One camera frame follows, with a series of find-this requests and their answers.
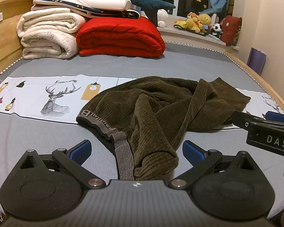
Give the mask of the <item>dark olive corduroy pants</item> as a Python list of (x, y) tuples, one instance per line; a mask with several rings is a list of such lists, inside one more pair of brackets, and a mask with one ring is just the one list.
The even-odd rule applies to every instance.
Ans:
[(76, 120), (114, 155), (120, 180), (152, 180), (178, 166), (186, 132), (230, 124), (232, 113), (249, 101), (220, 78), (149, 76), (100, 92)]

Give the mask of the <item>navy patterned folded blanket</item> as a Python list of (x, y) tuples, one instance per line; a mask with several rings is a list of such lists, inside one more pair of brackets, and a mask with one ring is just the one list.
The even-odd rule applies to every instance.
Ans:
[(49, 8), (69, 8), (72, 12), (93, 19), (96, 17), (116, 17), (124, 19), (140, 19), (140, 13), (132, 9), (105, 10), (90, 8), (72, 2), (61, 0), (33, 0), (32, 11)]

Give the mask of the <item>wooden bed frame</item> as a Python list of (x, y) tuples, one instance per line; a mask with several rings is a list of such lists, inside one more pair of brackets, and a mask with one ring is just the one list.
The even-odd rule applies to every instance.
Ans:
[[(33, 0), (0, 0), (0, 11), (3, 13), (3, 21), (0, 22), (0, 75), (13, 62), (22, 57), (22, 46), (16, 33), (16, 25), (21, 15), (31, 8), (32, 3)], [(237, 66), (253, 78), (284, 111), (284, 99), (266, 80), (236, 57), (233, 54), (234, 49), (232, 47), (218, 49), (216, 46), (206, 45), (204, 48), (225, 53)]]

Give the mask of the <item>panda plush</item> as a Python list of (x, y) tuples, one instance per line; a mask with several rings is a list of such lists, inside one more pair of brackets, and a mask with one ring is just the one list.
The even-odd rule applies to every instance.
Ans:
[(221, 38), (221, 35), (223, 34), (222, 26), (219, 23), (215, 23), (212, 26), (211, 31), (212, 31), (212, 35), (217, 38)]

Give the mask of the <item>red folded quilt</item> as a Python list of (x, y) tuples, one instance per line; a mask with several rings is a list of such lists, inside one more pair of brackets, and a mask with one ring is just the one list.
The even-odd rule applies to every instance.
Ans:
[(106, 54), (157, 58), (166, 48), (157, 27), (145, 17), (91, 19), (77, 32), (76, 42), (81, 56)]

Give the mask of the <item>white small plush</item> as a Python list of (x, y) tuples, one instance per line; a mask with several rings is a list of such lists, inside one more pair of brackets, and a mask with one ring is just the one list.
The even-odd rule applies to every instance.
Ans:
[(166, 20), (168, 19), (168, 13), (164, 9), (160, 9), (157, 12), (157, 23), (159, 28), (165, 28), (166, 27)]

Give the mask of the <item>cream folded blanket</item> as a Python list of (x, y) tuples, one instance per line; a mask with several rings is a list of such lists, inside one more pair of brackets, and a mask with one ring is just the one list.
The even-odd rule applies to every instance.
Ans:
[(86, 19), (68, 8), (49, 8), (23, 14), (16, 32), (24, 59), (68, 59), (79, 52), (76, 34)]

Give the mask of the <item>yellow bear plush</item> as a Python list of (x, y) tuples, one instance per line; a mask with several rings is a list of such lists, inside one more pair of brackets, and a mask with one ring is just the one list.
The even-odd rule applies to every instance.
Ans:
[(184, 30), (202, 36), (206, 36), (210, 31), (211, 17), (207, 14), (197, 15), (190, 12), (186, 20), (179, 19), (175, 22), (173, 27), (179, 30)]

